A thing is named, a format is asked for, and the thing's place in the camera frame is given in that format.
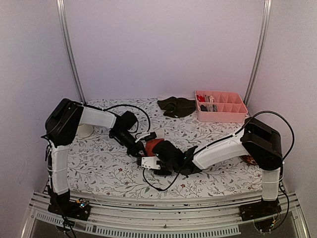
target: floral tablecloth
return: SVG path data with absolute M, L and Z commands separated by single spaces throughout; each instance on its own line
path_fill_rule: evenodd
M 90 101 L 89 104 L 100 108 L 132 104 L 144 109 L 150 116 L 151 129 L 164 128 L 165 139 L 182 151 L 222 138 L 241 126 L 238 123 L 200 122 L 196 112 L 185 118 L 168 118 L 163 115 L 155 98 L 98 100 Z M 141 111 L 127 107 L 112 111 L 120 115 L 126 110 L 137 116 L 140 122 L 138 131 L 146 131 L 148 122 Z M 180 175 L 169 190 L 158 192 L 143 181 L 143 169 L 137 166 L 136 159 L 126 154 L 125 147 L 110 139 L 108 132 L 109 129 L 95 127 L 90 137 L 76 137 L 73 141 L 68 156 L 68 183 L 71 190 L 121 197 L 189 198 L 224 196 L 261 189 L 260 169 L 247 165 L 240 158 L 232 158 L 188 178 Z M 168 186 L 174 176 L 156 176 L 152 171 L 146 171 L 148 181 L 161 188 Z

